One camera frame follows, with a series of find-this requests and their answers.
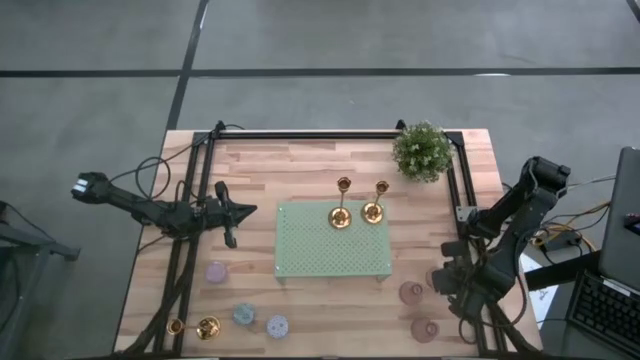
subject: green plant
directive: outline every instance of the green plant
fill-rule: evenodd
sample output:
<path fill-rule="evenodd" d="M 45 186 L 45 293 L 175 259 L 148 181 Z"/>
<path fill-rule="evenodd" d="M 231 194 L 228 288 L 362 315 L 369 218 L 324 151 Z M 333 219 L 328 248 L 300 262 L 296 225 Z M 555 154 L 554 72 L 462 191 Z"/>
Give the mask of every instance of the green plant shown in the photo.
<path fill-rule="evenodd" d="M 398 171 L 414 181 L 437 181 L 451 166 L 451 158 L 449 139 L 428 121 L 408 126 L 393 144 Z"/>

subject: wooden tabletop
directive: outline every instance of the wooden tabletop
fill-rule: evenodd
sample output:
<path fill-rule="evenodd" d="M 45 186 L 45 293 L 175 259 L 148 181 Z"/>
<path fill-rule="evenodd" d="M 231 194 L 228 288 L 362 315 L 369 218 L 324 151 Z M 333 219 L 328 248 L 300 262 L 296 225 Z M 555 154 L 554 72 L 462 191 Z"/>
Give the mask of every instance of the wooden tabletop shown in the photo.
<path fill-rule="evenodd" d="M 489 133 L 485 129 L 462 130 L 473 185 L 479 206 L 488 207 L 502 196 L 502 186 Z M 191 143 L 193 131 L 170 131 L 163 158 Z M 235 231 L 237 249 L 224 245 L 223 231 L 215 229 L 201 236 L 193 279 L 187 327 L 205 316 L 222 322 L 219 337 L 201 341 L 187 328 L 183 356 L 441 356 L 475 355 L 476 345 L 458 336 L 458 319 L 447 309 L 445 297 L 426 287 L 423 301 L 406 306 L 398 298 L 405 281 L 425 283 L 425 273 L 441 266 L 445 259 L 440 244 L 457 239 L 446 174 L 432 184 L 413 183 L 397 173 L 391 159 L 391 140 L 228 140 L 216 141 L 210 193 L 213 184 L 227 183 L 233 201 L 255 204 L 258 210 Z M 170 189 L 184 179 L 189 154 L 170 162 Z M 466 200 L 462 176 L 454 161 L 462 201 Z M 199 179 L 197 172 L 195 188 Z M 390 184 L 384 195 L 393 259 L 393 275 L 379 283 L 375 278 L 289 279 L 280 285 L 274 277 L 276 209 L 279 202 L 339 201 L 336 180 L 348 176 L 351 200 L 373 199 L 375 183 Z M 155 191 L 167 180 L 161 167 Z M 173 200 L 167 191 L 165 200 Z M 153 227 L 144 230 L 141 245 L 157 238 Z M 157 310 L 169 262 L 171 241 L 163 240 L 145 249 L 133 269 L 116 350 L 133 342 Z M 212 261 L 228 266 L 226 283 L 205 280 L 205 268 Z M 250 303 L 256 308 L 256 322 L 249 328 L 231 320 L 233 307 Z M 522 295 L 515 286 L 501 301 L 509 318 L 521 309 Z M 289 334 L 275 340 L 265 323 L 273 315 L 289 320 Z M 410 333 L 413 319 L 426 316 L 440 326 L 439 336 L 420 344 Z M 535 317 L 528 306 L 517 328 L 534 346 L 541 348 Z M 468 339 L 473 331 L 463 327 Z M 485 331 L 489 348 L 493 332 Z M 170 348 L 171 336 L 166 337 Z"/>

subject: green perforated board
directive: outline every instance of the green perforated board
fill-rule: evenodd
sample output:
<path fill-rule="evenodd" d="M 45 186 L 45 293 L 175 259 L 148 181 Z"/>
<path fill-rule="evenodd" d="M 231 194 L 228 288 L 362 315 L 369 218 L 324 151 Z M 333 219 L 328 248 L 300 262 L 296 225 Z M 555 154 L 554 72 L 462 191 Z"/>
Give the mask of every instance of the green perforated board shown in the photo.
<path fill-rule="evenodd" d="M 391 275 L 387 209 L 384 219 L 372 225 L 360 216 L 365 203 L 344 203 L 352 217 L 344 229 L 335 229 L 328 221 L 336 202 L 279 204 L 276 278 Z"/>

